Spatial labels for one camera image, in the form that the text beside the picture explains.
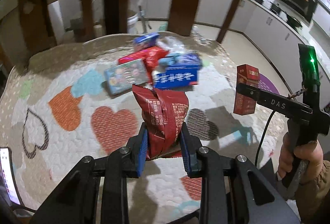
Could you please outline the person right hand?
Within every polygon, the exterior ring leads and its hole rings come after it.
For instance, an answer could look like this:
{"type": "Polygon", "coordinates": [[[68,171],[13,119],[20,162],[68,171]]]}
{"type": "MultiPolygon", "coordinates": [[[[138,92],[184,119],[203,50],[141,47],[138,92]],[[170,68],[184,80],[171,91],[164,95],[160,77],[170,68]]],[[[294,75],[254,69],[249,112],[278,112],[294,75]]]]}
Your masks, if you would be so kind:
{"type": "Polygon", "coordinates": [[[308,144],[297,146],[294,150],[290,150],[292,142],[289,133],[283,137],[283,144],[279,156],[279,166],[277,175],[283,179],[287,173],[292,170],[294,156],[298,159],[308,161],[307,169],[301,178],[300,183],[305,184],[320,174],[323,167],[323,150],[318,141],[312,141],[308,144]]]}

